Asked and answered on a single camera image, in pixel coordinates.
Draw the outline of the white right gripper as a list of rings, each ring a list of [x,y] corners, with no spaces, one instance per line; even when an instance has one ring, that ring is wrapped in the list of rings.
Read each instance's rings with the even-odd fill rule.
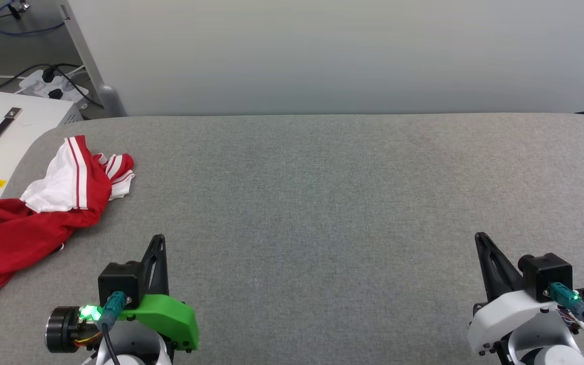
[[[487,304],[477,305],[467,341],[478,355],[582,355],[584,288],[552,286],[540,302],[522,290],[523,279],[490,236],[475,234]]]

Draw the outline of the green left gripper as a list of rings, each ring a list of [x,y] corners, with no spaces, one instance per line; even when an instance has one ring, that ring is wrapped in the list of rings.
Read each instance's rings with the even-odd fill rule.
[[[141,261],[144,293],[136,309],[132,300],[113,294],[102,306],[57,307],[46,325],[46,347],[51,353],[74,353],[84,347],[97,349],[122,321],[134,321],[170,342],[172,349],[191,353],[198,349],[199,330],[192,307],[169,296],[167,252],[164,234],[155,234]]]

